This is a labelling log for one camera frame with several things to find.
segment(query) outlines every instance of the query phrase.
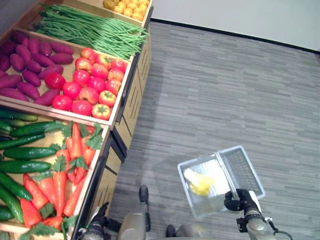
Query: yellow fruit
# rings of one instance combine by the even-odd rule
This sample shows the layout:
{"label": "yellow fruit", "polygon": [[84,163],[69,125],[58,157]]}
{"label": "yellow fruit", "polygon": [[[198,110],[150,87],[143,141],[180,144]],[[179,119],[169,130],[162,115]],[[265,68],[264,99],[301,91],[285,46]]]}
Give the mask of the yellow fruit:
{"label": "yellow fruit", "polygon": [[115,6],[113,10],[120,14],[124,13],[124,8],[122,6]]}
{"label": "yellow fruit", "polygon": [[133,2],[130,2],[130,3],[128,3],[128,5],[126,7],[133,10],[133,9],[137,8],[138,5]]}
{"label": "yellow fruit", "polygon": [[140,22],[142,22],[144,20],[144,16],[142,16],[140,13],[138,12],[134,12],[132,13],[132,16],[131,16],[133,19],[136,19]]}
{"label": "yellow fruit", "polygon": [[131,17],[133,13],[132,8],[126,8],[125,10],[123,10],[123,15],[127,16],[127,17]]}

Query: wooden crate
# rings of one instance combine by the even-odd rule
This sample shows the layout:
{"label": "wooden crate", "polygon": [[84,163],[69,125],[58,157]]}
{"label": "wooden crate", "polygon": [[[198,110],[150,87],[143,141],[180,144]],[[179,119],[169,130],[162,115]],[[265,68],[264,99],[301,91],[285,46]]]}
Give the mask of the wooden crate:
{"label": "wooden crate", "polygon": [[[53,120],[57,120],[57,118],[39,115],[38,122],[53,121]],[[101,135],[102,135],[103,143],[101,146],[101,150],[96,150],[96,152],[95,152],[92,163],[88,169],[87,177],[85,179],[80,197],[78,199],[76,208],[74,210],[74,215],[78,215],[81,210],[88,186],[89,186],[91,178],[92,178],[92,174],[93,174],[94,169],[96,167],[98,158],[102,155],[102,150],[104,149],[104,147],[106,145],[107,139],[109,137],[109,133],[110,132],[109,132],[108,127],[104,128],[102,131]],[[24,145],[24,147],[49,147],[51,144],[59,144],[61,146],[63,139],[64,139],[64,137],[63,137],[61,131],[49,132],[49,133],[45,134],[45,138],[39,139],[39,140],[32,142],[32,143],[29,143],[29,144],[26,144],[26,145]],[[57,158],[56,155],[52,155],[52,156],[48,156],[45,158],[41,158],[39,160],[53,164],[55,162],[56,158]],[[111,168],[115,169],[115,171],[119,171],[119,168],[121,165],[121,160],[118,160],[117,158],[119,158],[117,156],[117,154],[109,154],[107,161],[106,161],[107,165],[110,165]],[[23,175],[22,174],[9,173],[8,175],[10,175],[16,182],[23,185]],[[115,186],[117,176],[116,175],[114,175],[114,176],[112,176],[112,177],[109,176],[108,178],[103,179],[103,183],[101,185],[102,186],[104,186],[104,185]],[[75,186],[73,186],[72,183],[68,180],[67,186],[66,186],[66,199],[69,198],[72,191],[74,191],[74,188],[75,188]],[[110,197],[112,197],[113,190],[114,190],[114,187],[110,187],[108,190]],[[26,228],[23,224],[20,224],[16,219],[12,219],[9,221],[0,221],[0,231],[10,232],[10,235],[12,237],[11,239],[18,239],[20,234],[23,234],[24,232],[28,231],[28,228]],[[56,233],[55,235],[50,236],[50,237],[34,236],[34,239],[39,239],[39,240],[40,239],[41,240],[42,239],[57,239],[57,240],[59,239],[59,240],[63,240],[64,237],[63,237],[62,233]]]}

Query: red tomato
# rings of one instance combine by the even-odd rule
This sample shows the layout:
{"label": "red tomato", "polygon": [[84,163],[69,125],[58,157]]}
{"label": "red tomato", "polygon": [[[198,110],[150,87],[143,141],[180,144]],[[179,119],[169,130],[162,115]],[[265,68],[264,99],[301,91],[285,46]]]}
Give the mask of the red tomato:
{"label": "red tomato", "polygon": [[112,69],[120,69],[123,73],[126,72],[127,65],[128,64],[126,62],[119,58],[113,59],[111,62]]}
{"label": "red tomato", "polygon": [[121,87],[121,82],[116,79],[111,79],[106,82],[105,89],[113,93],[114,95],[118,95],[119,89]]}
{"label": "red tomato", "polygon": [[91,75],[106,80],[108,77],[108,70],[103,65],[95,63],[92,66]]}
{"label": "red tomato", "polygon": [[72,80],[79,84],[82,88],[88,86],[90,74],[85,70],[76,70],[72,75]]}
{"label": "red tomato", "polygon": [[55,109],[71,111],[72,99],[66,95],[57,95],[52,101],[52,107]]}
{"label": "red tomato", "polygon": [[66,83],[66,80],[59,73],[51,72],[47,76],[45,76],[44,82],[50,89],[62,90],[64,84]]}
{"label": "red tomato", "polygon": [[98,92],[98,94],[101,93],[103,90],[106,90],[105,81],[99,77],[96,77],[96,76],[92,76],[90,78],[88,86],[90,88],[95,89]]}
{"label": "red tomato", "polygon": [[72,112],[75,114],[81,114],[90,116],[92,111],[92,105],[86,100],[77,100],[72,104]]}
{"label": "red tomato", "polygon": [[81,86],[75,81],[66,82],[63,85],[63,94],[71,98],[72,100],[76,100],[79,96]]}
{"label": "red tomato", "polygon": [[92,64],[96,62],[96,58],[98,56],[98,54],[96,54],[96,52],[89,47],[82,49],[80,55],[81,57],[89,59]]}
{"label": "red tomato", "polygon": [[86,58],[86,57],[79,57],[76,61],[75,61],[75,68],[76,69],[82,69],[82,70],[86,70],[90,73],[91,68],[92,68],[92,63],[91,61]]}
{"label": "red tomato", "polygon": [[109,120],[111,109],[107,105],[96,104],[92,108],[92,116],[97,119]]}
{"label": "red tomato", "polygon": [[117,79],[122,82],[124,79],[124,73],[119,68],[112,68],[108,74],[108,80]]}
{"label": "red tomato", "polygon": [[99,100],[99,94],[94,88],[87,86],[80,90],[79,99],[87,100],[94,105]]}
{"label": "red tomato", "polygon": [[112,92],[105,90],[99,94],[99,103],[112,108],[115,105],[116,98],[116,95],[114,95]]}

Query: sweet potato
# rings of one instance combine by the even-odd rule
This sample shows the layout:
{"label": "sweet potato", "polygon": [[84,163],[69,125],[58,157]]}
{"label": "sweet potato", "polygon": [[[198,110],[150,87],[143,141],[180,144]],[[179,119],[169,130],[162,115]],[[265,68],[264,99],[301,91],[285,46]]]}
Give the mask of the sweet potato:
{"label": "sweet potato", "polygon": [[17,72],[21,72],[25,69],[25,61],[16,53],[10,55],[10,63]]}
{"label": "sweet potato", "polygon": [[56,53],[74,54],[74,50],[66,44],[59,42],[51,42],[51,48]]}
{"label": "sweet potato", "polygon": [[12,99],[18,99],[25,102],[29,102],[28,98],[22,92],[20,92],[18,89],[11,88],[11,87],[1,88],[0,95],[8,98],[12,98]]}
{"label": "sweet potato", "polygon": [[39,52],[46,57],[50,57],[52,53],[52,48],[50,43],[48,43],[47,41],[40,42]]}
{"label": "sweet potato", "polygon": [[40,79],[45,79],[45,77],[50,73],[58,73],[62,75],[64,73],[64,67],[57,64],[47,66],[42,72],[38,74],[38,77]]}
{"label": "sweet potato", "polygon": [[21,81],[16,84],[16,88],[24,95],[32,98],[33,100],[40,97],[38,89],[31,83]]}
{"label": "sweet potato", "polygon": [[50,60],[52,60],[55,64],[72,64],[74,61],[74,58],[72,57],[71,54],[69,53],[64,53],[64,52],[59,52],[56,53],[55,55],[51,55],[49,57]]}
{"label": "sweet potato", "polygon": [[0,78],[0,89],[3,88],[16,88],[17,83],[22,81],[22,77],[17,74],[12,74]]}
{"label": "sweet potato", "polygon": [[38,54],[40,51],[40,41],[31,37],[28,42],[28,49],[32,54]]}
{"label": "sweet potato", "polygon": [[11,33],[11,39],[17,44],[22,44],[25,47],[28,47],[29,38],[20,31],[13,31]]}
{"label": "sweet potato", "polygon": [[11,54],[13,54],[15,52],[16,45],[17,44],[15,42],[8,40],[0,46],[0,53],[7,55],[7,56],[10,56]]}
{"label": "sweet potato", "polygon": [[22,57],[25,63],[31,61],[31,52],[24,45],[21,45],[21,44],[17,45],[15,47],[15,53],[18,54],[20,57]]}
{"label": "sweet potato", "polygon": [[40,64],[42,67],[48,67],[50,65],[54,65],[55,63],[50,60],[48,57],[40,54],[40,53],[34,53],[32,54],[32,59],[35,60],[38,64]]}
{"label": "sweet potato", "polygon": [[59,94],[59,90],[57,89],[49,89],[36,100],[34,100],[35,104],[40,104],[43,106],[50,106],[52,101],[54,100],[55,96]]}
{"label": "sweet potato", "polygon": [[27,63],[24,63],[25,69],[30,70],[36,74],[40,73],[42,68],[39,63],[37,63],[34,60],[28,61]]}
{"label": "sweet potato", "polygon": [[23,70],[22,77],[27,82],[32,84],[35,87],[39,87],[41,85],[41,80],[37,74],[30,70]]}
{"label": "sweet potato", "polygon": [[7,55],[0,54],[0,70],[7,71],[11,66],[10,59]]}

